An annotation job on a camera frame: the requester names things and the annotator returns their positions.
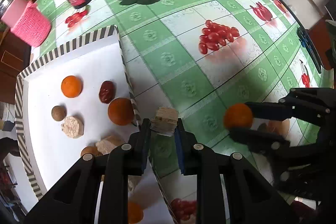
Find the printed cherry tomato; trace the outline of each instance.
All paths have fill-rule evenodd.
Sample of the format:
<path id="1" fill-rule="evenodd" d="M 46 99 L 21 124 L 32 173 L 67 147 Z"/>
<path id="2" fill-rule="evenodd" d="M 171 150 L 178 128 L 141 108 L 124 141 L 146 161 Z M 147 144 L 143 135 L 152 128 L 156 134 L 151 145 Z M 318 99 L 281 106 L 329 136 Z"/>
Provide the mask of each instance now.
<path id="1" fill-rule="evenodd" d="M 221 26 L 215 22 L 212 22 L 212 27 L 211 27 L 211 31 L 212 32 L 218 32 L 221 29 Z"/>
<path id="2" fill-rule="evenodd" d="M 184 216 L 184 211 L 176 211 L 174 214 L 178 219 L 181 219 Z"/>
<path id="3" fill-rule="evenodd" d="M 193 214 L 194 211 L 195 211 L 195 208 L 194 208 L 193 206 L 184 208 L 184 213 L 185 213 L 185 214 L 188 214 L 188 215 Z"/>
<path id="4" fill-rule="evenodd" d="M 208 36 L 205 35 L 205 34 L 201 35 L 201 36 L 199 37 L 199 39 L 201 40 L 201 42 L 204 42 L 204 43 L 209 43 L 209 42 L 210 42 Z"/>
<path id="5" fill-rule="evenodd" d="M 207 20 L 205 22 L 205 26 L 207 26 L 208 28 L 211 28 L 212 27 L 212 21 L 211 20 Z"/>
<path id="6" fill-rule="evenodd" d="M 181 207 L 182 210 L 184 210 L 185 208 L 189 207 L 189 201 L 182 200 L 180 207 Z"/>
<path id="7" fill-rule="evenodd" d="M 220 30 L 217 33 L 219 34 L 220 37 L 226 38 L 226 31 Z"/>
<path id="8" fill-rule="evenodd" d="M 175 198 L 174 200 L 172 200 L 172 202 L 170 203 L 172 209 L 177 209 L 180 208 L 180 204 L 181 204 L 181 199 L 180 198 Z"/>
<path id="9" fill-rule="evenodd" d="M 240 35 L 239 35 L 239 32 L 237 32 L 237 31 L 231 31 L 231 34 L 232 34 L 232 36 L 233 37 L 239 37 Z"/>
<path id="10" fill-rule="evenodd" d="M 88 10 L 84 10 L 79 13 L 81 16 L 86 16 L 88 14 Z"/>
<path id="11" fill-rule="evenodd" d="M 218 39 L 218 43 L 221 44 L 222 46 L 226 46 L 226 41 L 224 38 Z"/>
<path id="12" fill-rule="evenodd" d="M 202 54 L 207 54 L 208 53 L 207 45 L 204 42 L 200 42 L 198 44 L 198 49 L 199 49 L 199 52 L 202 53 Z"/>
<path id="13" fill-rule="evenodd" d="M 233 38 L 232 33 L 228 32 L 228 33 L 226 34 L 226 39 L 227 39 L 229 42 L 233 42 L 234 38 Z"/>
<path id="14" fill-rule="evenodd" d="M 68 24 L 71 20 L 72 20 L 72 16 L 67 17 L 67 19 L 65 20 L 65 24 Z"/>
<path id="15" fill-rule="evenodd" d="M 80 22 L 80 21 L 82 20 L 82 18 L 83 18 L 83 16 L 82 16 L 82 15 L 79 15 L 79 16 L 77 16 L 76 18 L 74 18 L 73 21 L 74 21 L 75 23 L 77 23 L 77 22 Z"/>
<path id="16" fill-rule="evenodd" d="M 216 32 L 212 32 L 208 35 L 208 38 L 211 42 L 216 43 L 219 39 L 219 34 Z"/>
<path id="17" fill-rule="evenodd" d="M 219 46 L 216 43 L 207 43 L 207 47 L 209 48 L 209 50 L 212 50 L 212 51 L 219 50 Z"/>
<path id="18" fill-rule="evenodd" d="M 187 221 L 189 219 L 190 219 L 190 215 L 184 215 L 184 216 L 181 217 L 181 220 L 183 220 L 183 221 Z"/>
<path id="19" fill-rule="evenodd" d="M 208 35 L 208 34 L 211 33 L 211 30 L 209 28 L 203 28 L 202 33 L 205 34 L 205 35 Z"/>
<path id="20" fill-rule="evenodd" d="M 231 28 L 225 25 L 222 25 L 222 30 L 226 31 L 226 32 L 230 32 Z"/>
<path id="21" fill-rule="evenodd" d="M 68 24 L 68 28 L 73 27 L 76 24 L 76 22 L 74 20 L 71 20 Z"/>

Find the yellow object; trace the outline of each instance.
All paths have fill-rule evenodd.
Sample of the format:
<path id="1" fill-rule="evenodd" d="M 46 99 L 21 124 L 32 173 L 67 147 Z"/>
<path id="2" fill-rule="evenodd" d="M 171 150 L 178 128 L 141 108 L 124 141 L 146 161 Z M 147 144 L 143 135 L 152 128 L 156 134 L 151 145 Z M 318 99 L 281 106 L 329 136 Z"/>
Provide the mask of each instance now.
<path id="1" fill-rule="evenodd" d="M 227 129 L 232 127 L 251 128 L 253 123 L 252 110 L 245 104 L 230 106 L 223 117 L 223 124 Z"/>

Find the brown round ball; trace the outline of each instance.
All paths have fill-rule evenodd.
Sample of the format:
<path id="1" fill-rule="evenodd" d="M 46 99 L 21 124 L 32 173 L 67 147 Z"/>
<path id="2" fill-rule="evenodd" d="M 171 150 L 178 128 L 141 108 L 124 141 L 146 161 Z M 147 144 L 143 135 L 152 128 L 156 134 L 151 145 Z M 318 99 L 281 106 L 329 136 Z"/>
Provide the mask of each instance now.
<path id="1" fill-rule="evenodd" d="M 108 115 L 110 120 L 119 126 L 131 123 L 134 119 L 131 101 L 128 98 L 114 99 L 109 105 Z"/>
<path id="2" fill-rule="evenodd" d="M 85 147 L 82 152 L 81 152 L 81 157 L 84 156 L 85 154 L 90 153 L 94 156 L 101 156 L 102 153 L 100 153 L 95 146 L 87 146 Z"/>
<path id="3" fill-rule="evenodd" d="M 51 116 L 57 122 L 62 121 L 66 115 L 67 111 L 63 106 L 54 106 L 51 110 Z"/>

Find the red date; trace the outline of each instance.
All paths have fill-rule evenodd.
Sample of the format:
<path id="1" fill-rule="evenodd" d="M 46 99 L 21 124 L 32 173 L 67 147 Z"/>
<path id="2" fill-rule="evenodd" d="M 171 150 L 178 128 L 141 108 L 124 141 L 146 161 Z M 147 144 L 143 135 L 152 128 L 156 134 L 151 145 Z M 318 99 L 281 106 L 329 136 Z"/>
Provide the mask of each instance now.
<path id="1" fill-rule="evenodd" d="M 99 90 L 99 99 L 102 103 L 109 104 L 116 94 L 113 82 L 104 81 Z"/>

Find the white tray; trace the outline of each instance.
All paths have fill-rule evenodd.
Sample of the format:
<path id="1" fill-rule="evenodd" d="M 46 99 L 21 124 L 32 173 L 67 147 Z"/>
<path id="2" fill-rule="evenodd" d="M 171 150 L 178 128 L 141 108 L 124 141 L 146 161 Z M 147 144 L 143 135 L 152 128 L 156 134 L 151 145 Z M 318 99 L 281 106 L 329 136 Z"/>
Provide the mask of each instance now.
<path id="1" fill-rule="evenodd" d="M 82 79 L 83 90 L 76 98 L 67 98 L 61 92 L 61 82 L 68 75 Z M 135 125 L 118 126 L 110 121 L 108 104 L 100 102 L 98 97 L 105 80 L 115 83 L 116 98 L 131 99 L 139 125 L 140 116 L 115 25 L 51 50 L 18 75 L 16 132 L 22 161 L 38 199 L 79 159 L 84 147 L 111 133 L 118 133 L 127 141 L 138 131 Z M 51 117 L 55 105 L 65 105 L 68 116 L 78 116 L 83 121 L 82 137 L 71 139 L 61 131 L 62 122 Z"/>

